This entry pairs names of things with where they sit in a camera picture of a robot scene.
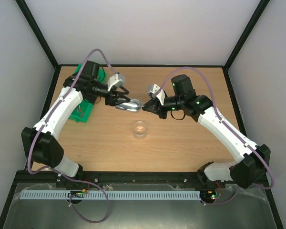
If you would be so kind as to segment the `green black bin set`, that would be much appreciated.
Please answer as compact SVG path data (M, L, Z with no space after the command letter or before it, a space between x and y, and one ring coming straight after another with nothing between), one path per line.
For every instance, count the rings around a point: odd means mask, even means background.
M106 78L107 78L107 73L104 71L103 67L101 66L101 69L98 71L97 80L101 83L104 83ZM94 98L92 103L89 103L87 100L83 100L72 111L71 115L69 116L69 119L75 122L86 123L94 107L94 104L99 103L100 100L101 100L100 97L98 101L96 101L96 98Z

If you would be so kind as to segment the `silver metal scoop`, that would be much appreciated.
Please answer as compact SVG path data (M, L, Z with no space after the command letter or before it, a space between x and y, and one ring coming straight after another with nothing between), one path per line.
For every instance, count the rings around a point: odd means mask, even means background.
M123 111L133 112L133 113L139 112L141 110L141 107L142 107L142 103L140 102L140 100L137 100L137 99L131 99L131 101L128 103L123 103L123 104L115 106L115 108L118 110L123 110Z

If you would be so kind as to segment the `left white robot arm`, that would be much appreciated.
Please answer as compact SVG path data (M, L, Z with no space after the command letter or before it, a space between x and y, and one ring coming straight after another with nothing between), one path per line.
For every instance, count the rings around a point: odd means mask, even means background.
M30 174L36 173L32 171L31 163L37 162L60 174L75 177L80 166L65 156L58 142L59 134L74 109L83 100L92 103L95 97L104 98L109 106L130 101L129 92L123 86L124 76L115 72L107 83L102 83L97 79L99 68L99 64L88 62L88 66L82 66L66 78L59 97L45 116L34 127L23 129L21 138Z

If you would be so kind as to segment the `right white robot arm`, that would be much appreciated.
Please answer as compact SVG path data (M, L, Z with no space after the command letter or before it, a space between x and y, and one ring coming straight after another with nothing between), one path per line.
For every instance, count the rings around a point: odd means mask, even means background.
M178 75L171 79L174 96L167 96L158 85L152 84L147 90L150 100L143 110L166 119L172 111L182 110L208 129L231 153L233 162L208 162L198 169L198 181L208 187L215 181L233 181L241 188L253 185L266 173L270 160L270 149L257 145L231 125L213 102L205 95L197 95L190 78Z

